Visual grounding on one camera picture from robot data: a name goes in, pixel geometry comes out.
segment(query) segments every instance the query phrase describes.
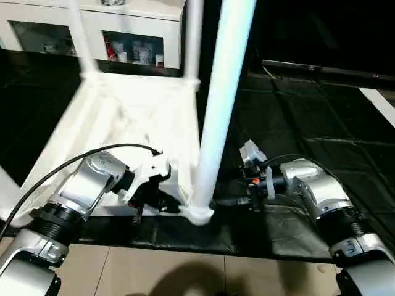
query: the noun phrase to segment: tile floor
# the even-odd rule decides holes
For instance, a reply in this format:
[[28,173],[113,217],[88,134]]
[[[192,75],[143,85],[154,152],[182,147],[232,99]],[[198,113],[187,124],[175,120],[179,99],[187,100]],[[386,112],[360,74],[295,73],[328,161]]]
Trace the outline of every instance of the tile floor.
[[71,245],[57,273],[60,296],[339,295],[333,265],[198,253]]

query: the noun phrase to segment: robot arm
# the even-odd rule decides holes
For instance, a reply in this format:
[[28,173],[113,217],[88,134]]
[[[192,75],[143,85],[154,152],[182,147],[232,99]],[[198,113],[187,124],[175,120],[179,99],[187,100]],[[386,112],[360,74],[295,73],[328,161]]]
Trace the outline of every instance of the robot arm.
[[170,165],[156,155],[130,171],[108,152],[85,157],[78,168],[48,199],[45,206],[31,211],[33,221],[21,230],[0,257],[0,291],[4,295],[57,295],[61,281],[50,266],[65,260],[72,238],[89,218],[104,193],[118,194],[126,203],[142,196],[142,184],[170,177]]
[[252,141],[240,149],[249,191],[260,196],[301,196],[334,263],[343,270],[336,280],[342,295],[395,295],[395,258],[356,209],[342,185],[322,167],[297,159],[269,170],[266,156]]

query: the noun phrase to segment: black mat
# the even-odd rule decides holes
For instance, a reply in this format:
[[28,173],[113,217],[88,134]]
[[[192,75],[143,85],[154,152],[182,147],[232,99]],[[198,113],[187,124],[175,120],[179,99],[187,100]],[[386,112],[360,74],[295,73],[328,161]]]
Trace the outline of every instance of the black mat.
[[[6,149],[0,150],[0,165],[20,184],[75,92],[79,69],[73,58],[36,54],[23,61],[21,55],[15,56],[18,62],[8,53],[3,56],[9,61],[9,71],[0,78],[3,134],[8,140],[2,145]],[[47,70],[40,70],[44,65]],[[197,97],[200,128],[206,99],[207,89],[202,89]],[[20,100],[23,108],[9,106],[13,100]],[[43,119],[52,113],[49,121]],[[294,152],[315,157],[352,189],[353,202],[371,218],[385,241],[395,242],[391,170],[395,130],[358,89],[246,78],[239,84],[220,178],[237,167],[238,149],[248,139],[269,157]],[[129,217],[94,217],[75,242],[330,260],[327,246],[297,200],[279,197],[264,208],[263,213],[221,208],[203,227],[192,226],[184,218],[144,217],[141,227],[133,229]]]

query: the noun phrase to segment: red object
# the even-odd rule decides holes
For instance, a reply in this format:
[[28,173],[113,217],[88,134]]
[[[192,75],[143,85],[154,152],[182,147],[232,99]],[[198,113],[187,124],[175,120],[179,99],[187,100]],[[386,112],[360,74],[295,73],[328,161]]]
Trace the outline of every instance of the red object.
[[117,56],[115,55],[114,48],[112,48],[110,41],[107,37],[104,37],[104,44],[106,45],[107,56],[109,60],[111,61],[117,60]]

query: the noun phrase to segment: white pole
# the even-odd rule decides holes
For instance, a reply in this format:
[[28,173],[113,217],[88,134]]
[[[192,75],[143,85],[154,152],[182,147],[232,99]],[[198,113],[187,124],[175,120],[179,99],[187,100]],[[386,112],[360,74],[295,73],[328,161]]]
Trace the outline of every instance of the white pole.
[[69,16],[70,16],[70,33],[73,38],[75,50],[78,54],[78,60],[81,66],[81,76],[85,77],[87,73],[96,73],[98,67],[93,60],[89,51],[88,41],[84,26],[81,20],[80,7],[77,0],[69,0]]
[[199,76],[203,5],[203,0],[188,0],[187,2],[184,77],[191,80],[196,80]]
[[204,209],[210,211],[255,3],[256,0],[222,2],[199,167],[194,194],[189,201],[190,207],[198,209],[200,216]]

